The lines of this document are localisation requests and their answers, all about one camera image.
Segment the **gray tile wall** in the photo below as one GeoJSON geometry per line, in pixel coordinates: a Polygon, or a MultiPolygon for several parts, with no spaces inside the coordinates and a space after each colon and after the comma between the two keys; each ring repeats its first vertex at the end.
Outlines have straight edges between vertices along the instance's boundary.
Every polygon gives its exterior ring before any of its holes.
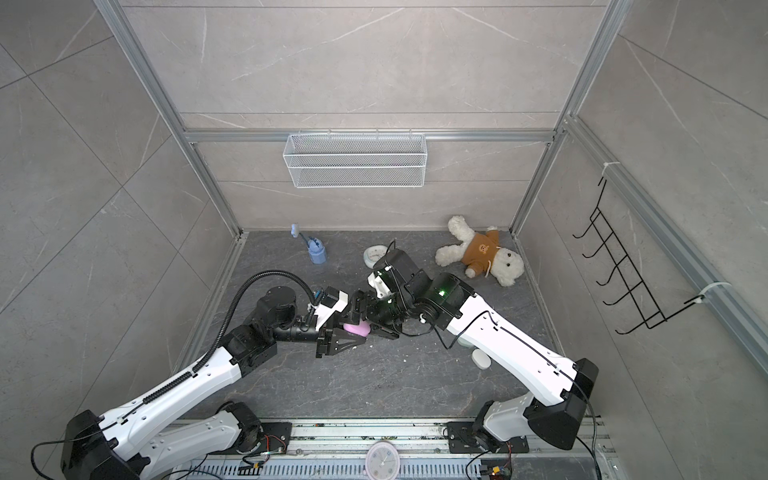
{"type": "MultiPolygon", "coordinates": [[[[757,0],[637,0],[580,112],[764,319],[767,16],[757,0]]],[[[572,236],[588,225],[599,177],[567,142],[521,238],[566,353],[615,351],[601,375],[629,375],[634,385],[616,381],[595,399],[623,463],[632,478],[764,478],[756,445],[768,439],[768,384],[705,306],[656,329],[614,331],[641,318],[629,298],[602,303],[621,296],[621,281],[598,286],[612,267],[606,251],[587,260],[581,254],[600,240],[572,236]],[[607,335],[592,335],[598,327],[607,335]]],[[[610,186],[601,206],[665,313],[696,294],[610,186]]],[[[638,302],[651,312],[647,294],[638,302]]]]}
{"type": "Polygon", "coordinates": [[[168,376],[232,241],[94,5],[54,3],[0,7],[3,478],[168,376]]]}
{"type": "Polygon", "coordinates": [[[199,145],[246,229],[445,229],[454,214],[477,228],[509,225],[542,143],[433,142],[419,188],[303,188],[277,142],[199,145]]]}
{"type": "MultiPolygon", "coordinates": [[[[605,2],[123,2],[189,128],[551,128],[605,2]]],[[[297,190],[279,144],[201,144],[246,229],[509,225],[541,144],[430,144],[417,189],[297,190]]]]}
{"type": "Polygon", "coordinates": [[[190,126],[554,127],[604,13],[588,0],[268,3],[125,7],[190,126]]]}

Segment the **white teddy bear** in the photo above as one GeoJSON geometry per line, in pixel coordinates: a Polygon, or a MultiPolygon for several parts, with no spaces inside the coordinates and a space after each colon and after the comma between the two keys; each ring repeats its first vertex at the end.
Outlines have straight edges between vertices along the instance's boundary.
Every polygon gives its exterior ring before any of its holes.
{"type": "Polygon", "coordinates": [[[515,285],[515,279],[525,271],[518,254],[499,246],[497,227],[489,227],[485,235],[476,233],[464,217],[456,215],[448,222],[448,230],[462,243],[438,248],[435,262],[439,266],[461,261],[467,265],[464,273],[469,278],[490,272],[501,286],[515,285]]]}

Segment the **marble tile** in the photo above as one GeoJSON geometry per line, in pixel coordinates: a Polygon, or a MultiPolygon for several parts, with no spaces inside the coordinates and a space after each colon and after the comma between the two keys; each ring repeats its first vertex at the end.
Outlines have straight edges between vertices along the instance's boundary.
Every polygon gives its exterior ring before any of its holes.
{"type": "Polygon", "coordinates": [[[290,182],[220,182],[246,230],[445,229],[452,215],[470,225],[506,227],[528,182],[427,182],[417,188],[303,188],[290,182]]]}
{"type": "Polygon", "coordinates": [[[559,111],[603,12],[125,10],[180,111],[308,114],[559,111]]]}
{"type": "Polygon", "coordinates": [[[187,128],[554,128],[557,111],[461,114],[186,114],[187,128]]]}
{"type": "Polygon", "coordinates": [[[121,190],[0,314],[13,359],[0,373],[3,478],[28,478],[32,445],[61,437],[175,253],[121,190]]]}
{"type": "Polygon", "coordinates": [[[120,185],[29,79],[0,89],[0,310],[120,185]]]}
{"type": "Polygon", "coordinates": [[[110,35],[91,0],[5,0],[0,6],[0,44],[28,74],[110,35]]]}
{"type": "Polygon", "coordinates": [[[204,142],[197,144],[219,181],[290,182],[284,142],[204,142]]]}
{"type": "Polygon", "coordinates": [[[177,254],[96,378],[81,410],[100,415],[168,378],[207,295],[208,288],[177,254]]]}
{"type": "Polygon", "coordinates": [[[542,142],[432,142],[426,180],[528,181],[544,148],[542,142]]]}
{"type": "Polygon", "coordinates": [[[214,204],[208,202],[179,252],[210,287],[231,244],[232,234],[214,204]]]}
{"type": "Polygon", "coordinates": [[[0,45],[0,88],[24,76],[25,73],[22,68],[0,45]]]}
{"type": "Polygon", "coordinates": [[[768,319],[768,121],[619,38],[581,116],[768,319]]]}
{"type": "MultiPolygon", "coordinates": [[[[312,264],[306,246],[291,238],[288,231],[249,234],[209,330],[209,339],[218,331],[240,284],[267,268],[294,272],[313,288],[331,285],[346,292],[368,289],[366,278],[370,270],[362,261],[363,250],[396,238],[397,246],[428,274],[434,276],[447,270],[463,276],[460,264],[446,269],[435,265],[435,250],[455,241],[447,231],[313,234],[326,245],[328,261],[322,265],[312,264]]],[[[509,235],[502,234],[502,244],[511,247],[509,235]]],[[[248,289],[231,325],[241,324],[270,287],[288,284],[283,280],[266,279],[248,289]]],[[[469,282],[506,319],[551,346],[527,278],[523,276],[507,288],[499,286],[493,278],[469,282]]],[[[419,327],[422,326],[418,323],[407,323],[406,331],[417,332],[419,327]]],[[[489,399],[508,399],[525,391],[498,364],[485,371],[477,369],[470,359],[470,349],[455,347],[446,352],[435,334],[398,340],[371,337],[357,349],[322,359],[315,359],[314,351],[313,344],[280,343],[275,358],[237,384],[209,397],[187,416],[209,414],[225,399],[247,402],[257,415],[266,417],[475,415],[489,399]]]]}
{"type": "Polygon", "coordinates": [[[637,0],[621,34],[767,116],[767,18],[762,0],[637,0]]]}
{"type": "MultiPolygon", "coordinates": [[[[120,0],[126,7],[210,7],[211,0],[120,0]]],[[[608,0],[219,0],[217,7],[514,7],[602,6],[608,0]]]]}
{"type": "MultiPolygon", "coordinates": [[[[280,142],[198,144],[219,181],[291,181],[280,142]]],[[[541,142],[430,142],[426,180],[530,180],[541,142]]]]}
{"type": "Polygon", "coordinates": [[[125,190],[176,248],[181,248],[208,203],[208,193],[172,138],[125,184],[125,190]]]}
{"type": "Polygon", "coordinates": [[[520,241],[564,354],[572,359],[587,357],[600,369],[591,401],[595,413],[604,420],[627,477],[682,480],[611,338],[607,317],[596,307],[572,252],[538,200],[525,221],[520,241]]]}
{"type": "MultiPolygon", "coordinates": [[[[593,259],[580,255],[584,250],[588,254],[594,251],[600,240],[594,234],[583,239],[571,235],[581,233],[588,224],[599,195],[600,169],[572,142],[565,145],[561,156],[541,190],[541,202],[592,296],[612,302],[626,290],[617,276],[607,286],[595,283],[604,282],[610,271],[605,250],[593,259]]],[[[610,185],[601,208],[664,313],[671,314],[696,294],[610,185]]],[[[648,295],[638,296],[638,302],[648,312],[655,310],[649,308],[653,300],[648,295]]],[[[631,300],[615,306],[598,301],[598,305],[612,343],[683,477],[760,478],[768,460],[754,445],[763,441],[768,427],[768,415],[760,408],[768,402],[768,385],[705,305],[692,307],[655,329],[641,327],[626,336],[614,329],[625,331],[640,321],[631,300]],[[738,394],[743,391],[750,394],[738,394]],[[755,412],[749,422],[742,420],[745,411],[755,412]]]]}
{"type": "Polygon", "coordinates": [[[170,136],[114,38],[31,78],[121,184],[170,136]]]}

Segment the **dark marble floor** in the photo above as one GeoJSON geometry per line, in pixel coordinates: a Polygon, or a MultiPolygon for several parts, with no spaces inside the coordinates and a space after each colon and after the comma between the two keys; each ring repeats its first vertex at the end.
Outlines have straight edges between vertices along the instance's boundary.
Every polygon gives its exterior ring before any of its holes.
{"type": "MultiPolygon", "coordinates": [[[[328,261],[313,265],[300,240],[288,232],[252,232],[207,334],[207,348],[220,328],[224,313],[242,282],[269,268],[289,270],[313,289],[335,286],[348,293],[367,289],[370,270],[362,252],[376,244],[397,239],[398,248],[430,276],[443,270],[435,264],[435,250],[455,243],[449,232],[321,232],[328,261]]],[[[502,244],[512,247],[502,234],[502,244]]],[[[463,277],[460,263],[446,270],[463,277]]],[[[525,276],[511,287],[499,286],[493,277],[468,280],[507,320],[540,343],[552,347],[541,314],[525,276]]],[[[305,296],[289,280],[270,277],[251,286],[243,296],[230,325],[240,325],[256,301],[272,286],[289,285],[302,303],[305,296]]],[[[423,328],[416,321],[406,331],[423,328]]],[[[452,336],[445,333],[446,339],[452,336]]],[[[494,363],[478,369],[471,349],[444,350],[434,334],[387,340],[371,336],[365,345],[333,357],[315,359],[315,345],[279,343],[278,354],[236,384],[220,390],[190,410],[188,418],[203,418],[225,400],[246,402],[262,418],[275,417],[387,417],[475,416],[491,399],[506,400],[526,388],[494,363]]]]}

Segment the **wire mesh basket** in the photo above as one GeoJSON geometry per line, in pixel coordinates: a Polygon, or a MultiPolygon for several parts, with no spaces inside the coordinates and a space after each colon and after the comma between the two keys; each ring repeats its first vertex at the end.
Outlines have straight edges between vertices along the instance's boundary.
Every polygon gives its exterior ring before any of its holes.
{"type": "Polygon", "coordinates": [[[422,134],[293,134],[283,159],[297,188],[422,187],[422,134]]]}

